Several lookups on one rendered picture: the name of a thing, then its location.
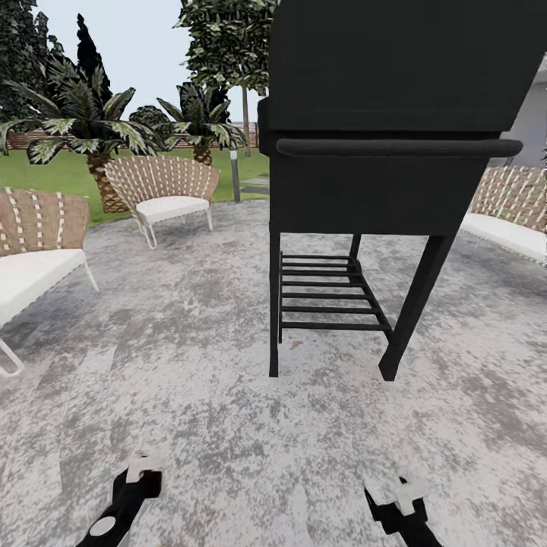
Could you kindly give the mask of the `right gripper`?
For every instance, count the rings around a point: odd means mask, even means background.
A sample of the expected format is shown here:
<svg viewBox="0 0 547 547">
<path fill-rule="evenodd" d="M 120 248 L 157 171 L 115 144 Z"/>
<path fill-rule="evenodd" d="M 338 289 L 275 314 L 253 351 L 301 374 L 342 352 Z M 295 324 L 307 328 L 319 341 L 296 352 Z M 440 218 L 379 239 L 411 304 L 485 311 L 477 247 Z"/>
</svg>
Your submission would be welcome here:
<svg viewBox="0 0 547 547">
<path fill-rule="evenodd" d="M 400 532 L 407 547 L 413 547 L 413 535 L 421 532 L 421 530 L 431 532 L 427 525 L 428 515 L 426 514 L 423 498 L 413 500 L 413 514 L 403 515 L 396 507 L 396 503 L 376 504 L 367 489 L 365 490 L 365 497 L 369 501 L 368 506 L 372 511 L 373 519 L 382 523 L 384 531 L 388 535 Z"/>
</svg>

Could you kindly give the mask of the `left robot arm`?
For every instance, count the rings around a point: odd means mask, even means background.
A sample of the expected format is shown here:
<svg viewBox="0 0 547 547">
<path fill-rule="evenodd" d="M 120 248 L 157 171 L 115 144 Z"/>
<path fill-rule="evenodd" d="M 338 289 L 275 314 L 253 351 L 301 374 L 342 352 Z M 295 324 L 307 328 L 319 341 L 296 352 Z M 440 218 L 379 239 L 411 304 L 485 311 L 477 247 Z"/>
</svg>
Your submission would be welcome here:
<svg viewBox="0 0 547 547">
<path fill-rule="evenodd" d="M 167 456 L 132 459 L 127 470 L 113 481 L 112 505 L 89 528 L 78 547 L 129 547 L 131 523 L 146 498 L 160 495 L 160 470 L 168 463 Z"/>
</svg>

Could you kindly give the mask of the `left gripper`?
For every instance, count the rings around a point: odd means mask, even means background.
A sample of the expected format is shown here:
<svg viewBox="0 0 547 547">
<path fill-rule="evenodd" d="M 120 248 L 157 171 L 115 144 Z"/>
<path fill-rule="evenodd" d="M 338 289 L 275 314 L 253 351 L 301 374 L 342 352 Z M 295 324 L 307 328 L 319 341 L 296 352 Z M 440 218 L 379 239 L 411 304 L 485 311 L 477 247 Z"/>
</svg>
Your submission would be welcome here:
<svg viewBox="0 0 547 547">
<path fill-rule="evenodd" d="M 152 473 L 144 473 L 137 481 L 129 480 L 127 471 L 119 474 L 113 481 L 112 501 L 120 497 L 130 496 L 136 501 L 138 507 L 146 498 L 157 497 L 162 491 L 161 471 L 154 470 Z"/>
</svg>

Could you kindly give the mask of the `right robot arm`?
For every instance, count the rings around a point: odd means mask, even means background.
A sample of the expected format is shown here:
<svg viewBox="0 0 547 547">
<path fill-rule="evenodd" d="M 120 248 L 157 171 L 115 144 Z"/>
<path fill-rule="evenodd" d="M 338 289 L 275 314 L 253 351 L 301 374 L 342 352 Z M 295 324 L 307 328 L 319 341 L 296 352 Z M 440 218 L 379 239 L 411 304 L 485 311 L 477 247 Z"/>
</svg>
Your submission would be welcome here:
<svg viewBox="0 0 547 547">
<path fill-rule="evenodd" d="M 422 497 L 430 492 L 428 481 L 403 480 L 401 485 L 395 486 L 392 490 L 397 498 L 396 503 L 380 505 L 376 504 L 368 490 L 365 490 L 373 519 L 382 523 L 388 535 L 400 532 L 407 547 L 441 547 L 441 543 L 427 525 L 428 515 Z"/>
</svg>

